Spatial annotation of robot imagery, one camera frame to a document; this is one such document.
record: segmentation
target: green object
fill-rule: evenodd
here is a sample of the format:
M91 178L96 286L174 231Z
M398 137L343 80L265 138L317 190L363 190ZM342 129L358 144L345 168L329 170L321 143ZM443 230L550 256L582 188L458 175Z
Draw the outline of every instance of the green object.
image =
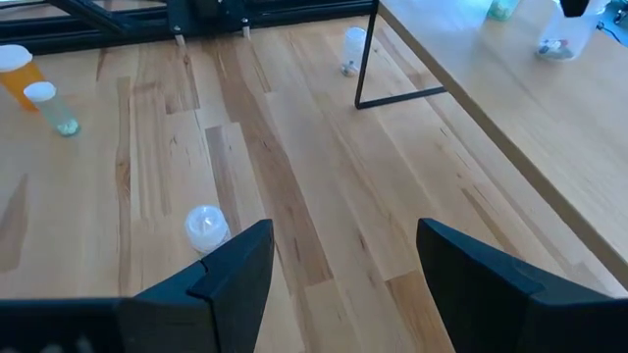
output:
M489 8L488 17L497 21L507 21L517 5L519 0L494 0Z

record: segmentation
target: black metal bar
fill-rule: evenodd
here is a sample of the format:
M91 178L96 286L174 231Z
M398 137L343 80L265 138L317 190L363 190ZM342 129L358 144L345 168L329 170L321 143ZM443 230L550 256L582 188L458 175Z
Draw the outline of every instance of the black metal bar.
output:
M427 96L431 96L431 95L435 95L439 93L445 93L445 92L447 92L447 90L444 87L427 88L427 89L423 89L416 92L398 94L392 97L386 97L386 98L374 99L374 100L370 100L366 102L360 102L359 107L357 107L357 109L368 109L368 108L373 108L373 107L379 107L379 106L383 106L383 105L387 105L391 103L403 102L403 101L415 99L415 98L423 98L423 97L427 97Z
M164 40L173 37L166 6L116 12L140 23L126 35L102 33L75 19L61 16L0 22L0 45L21 44L35 55Z
M101 8L89 0L46 0L49 4L67 12L84 23L105 33L125 34L130 24L123 18Z
M380 0L373 0L371 7L369 24L366 28L366 41L364 42L364 52L362 53L362 64L360 65L360 74L357 80L357 88L355 90L355 100L353 104L356 109L368 109L373 107L380 107L383 105L402 102L415 98L422 98L431 96L434 94L445 93L444 87L427 88L416 92L399 94L392 97L379 98L366 102L361 102L362 89L364 88L364 77L366 76L366 68L369 61L369 53L371 52L371 43L373 42L373 32L375 31L375 20L377 19L377 13L380 6Z
M371 9L371 0L346 0L333 3L317 3L309 5L292 5L292 1L285 2L285 6L278 9L276 2L248 6L251 26L254 28L293 25L305 22L326 21L354 16L368 15Z

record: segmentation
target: black metal frame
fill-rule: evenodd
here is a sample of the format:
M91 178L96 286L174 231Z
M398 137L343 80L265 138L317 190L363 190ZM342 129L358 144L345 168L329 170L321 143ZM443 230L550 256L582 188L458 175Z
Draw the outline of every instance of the black metal frame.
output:
M33 54L235 32L242 19L251 27L291 25L366 15L370 0L164 0L166 6L105 11L89 0L50 0L71 16L0 21L0 45L21 44Z
M366 67L369 60L369 53L371 51L371 42L373 41L373 32L375 31L375 20L377 19L377 13L380 8L380 0L373 0L371 5L371 11L369 16L369 25L366 30L366 42L364 43L364 53L362 53L362 65L360 66L360 75L357 81L357 89L355 91L354 105L356 109L367 109L373 107L380 107L383 105L402 102L415 98L422 98L431 96L434 94L445 93L444 87L427 88L416 92L399 94L392 97L379 98L370 101L361 102L362 88L364 87L364 77L366 76Z

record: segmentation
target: wooden floor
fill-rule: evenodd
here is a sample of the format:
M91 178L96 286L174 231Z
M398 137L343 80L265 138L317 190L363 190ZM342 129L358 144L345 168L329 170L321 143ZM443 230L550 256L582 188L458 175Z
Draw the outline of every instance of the wooden floor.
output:
M186 213L275 223L258 352L449 352L414 246L432 217L603 293L626 291L448 94L356 111L348 19L38 58L82 124L0 94L0 296L133 295L197 255ZM385 25L376 98L436 84Z

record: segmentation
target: white lid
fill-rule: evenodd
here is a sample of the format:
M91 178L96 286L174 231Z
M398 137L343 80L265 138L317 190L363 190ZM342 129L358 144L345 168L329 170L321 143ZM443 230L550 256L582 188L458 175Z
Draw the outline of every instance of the white lid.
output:
M35 82L24 89L24 95L32 103L45 102L57 94L57 88L50 82Z
M185 230L192 247L209 253L227 240L229 226L218 207L201 205L191 210L185 220Z
M32 61L32 54L22 45L0 45L0 73L17 70Z

